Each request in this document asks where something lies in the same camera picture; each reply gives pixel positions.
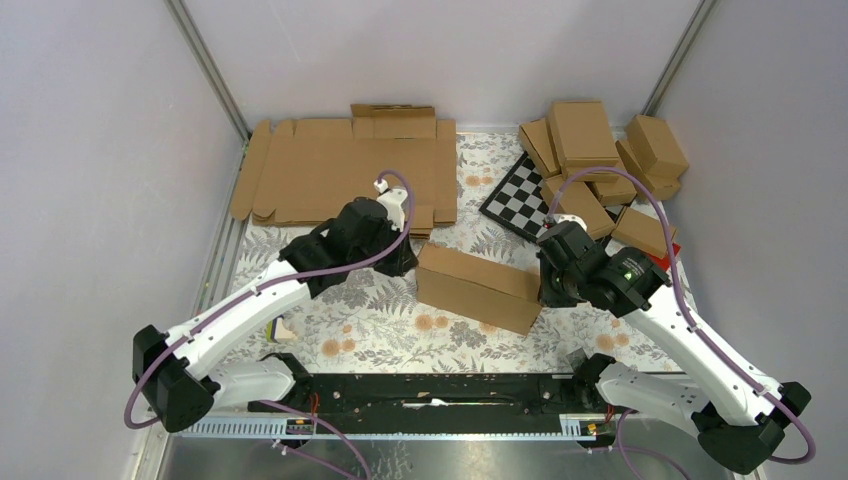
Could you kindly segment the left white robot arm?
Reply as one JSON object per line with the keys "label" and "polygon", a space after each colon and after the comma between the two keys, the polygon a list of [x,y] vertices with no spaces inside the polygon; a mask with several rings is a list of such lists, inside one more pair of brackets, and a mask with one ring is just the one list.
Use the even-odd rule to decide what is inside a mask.
{"label": "left white robot arm", "polygon": [[209,310],[166,331],[153,325],[132,340],[134,390],[125,408],[144,398],[169,433],[183,431],[210,411],[259,400],[296,411],[309,401],[310,385],[281,358],[223,367],[223,357],[260,326],[344,283],[354,270],[371,268],[402,277],[417,259],[409,239],[414,196],[402,187],[376,184],[376,198],[358,197],[340,213],[293,238],[256,277]]}

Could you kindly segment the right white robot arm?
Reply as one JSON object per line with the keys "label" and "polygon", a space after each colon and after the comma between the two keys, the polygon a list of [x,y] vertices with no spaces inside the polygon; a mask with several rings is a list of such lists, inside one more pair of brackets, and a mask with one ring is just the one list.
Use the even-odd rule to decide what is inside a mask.
{"label": "right white robot arm", "polygon": [[550,308],[588,303],[653,340],[690,378],[686,386],[637,372],[605,354],[574,368],[583,410],[629,408],[691,435],[714,461],[747,475],[775,457],[786,428],[811,400],[797,382],[780,383],[746,361],[678,296],[672,278],[642,251],[614,255],[570,215],[536,241],[539,299]]}

